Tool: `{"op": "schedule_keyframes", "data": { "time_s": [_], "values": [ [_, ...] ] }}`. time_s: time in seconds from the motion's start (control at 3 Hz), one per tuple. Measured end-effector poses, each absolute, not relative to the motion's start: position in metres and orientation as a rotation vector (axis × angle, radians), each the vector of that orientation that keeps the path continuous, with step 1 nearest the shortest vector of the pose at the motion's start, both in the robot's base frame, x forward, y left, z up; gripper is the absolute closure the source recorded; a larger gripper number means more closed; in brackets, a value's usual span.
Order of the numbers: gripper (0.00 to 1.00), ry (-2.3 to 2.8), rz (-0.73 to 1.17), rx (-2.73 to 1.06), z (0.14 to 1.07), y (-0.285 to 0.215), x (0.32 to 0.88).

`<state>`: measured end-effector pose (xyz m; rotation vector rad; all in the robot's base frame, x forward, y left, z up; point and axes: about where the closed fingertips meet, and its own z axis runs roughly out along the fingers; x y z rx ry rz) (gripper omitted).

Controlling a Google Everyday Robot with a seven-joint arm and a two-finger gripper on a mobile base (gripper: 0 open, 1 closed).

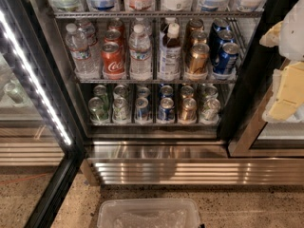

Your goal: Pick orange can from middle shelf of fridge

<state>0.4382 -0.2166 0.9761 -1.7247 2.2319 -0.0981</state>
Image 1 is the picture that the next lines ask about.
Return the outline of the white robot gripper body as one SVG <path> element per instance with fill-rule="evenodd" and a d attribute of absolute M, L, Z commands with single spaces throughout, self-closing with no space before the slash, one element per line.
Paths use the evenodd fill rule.
<path fill-rule="evenodd" d="M 279 53 L 289 60 L 304 60 L 304 0 L 298 0 L 282 22 Z"/>

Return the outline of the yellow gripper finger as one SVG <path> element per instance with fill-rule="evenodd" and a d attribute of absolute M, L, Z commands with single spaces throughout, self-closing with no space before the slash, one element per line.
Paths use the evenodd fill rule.
<path fill-rule="evenodd" d="M 281 31 L 282 21 L 276 23 L 272 26 L 259 40 L 259 43 L 267 48 L 273 48 L 280 43 L 280 31 Z"/>
<path fill-rule="evenodd" d="M 290 118 L 304 104 L 304 63 L 286 66 L 281 73 L 275 103 L 269 110 L 270 116 L 279 121 Z"/>

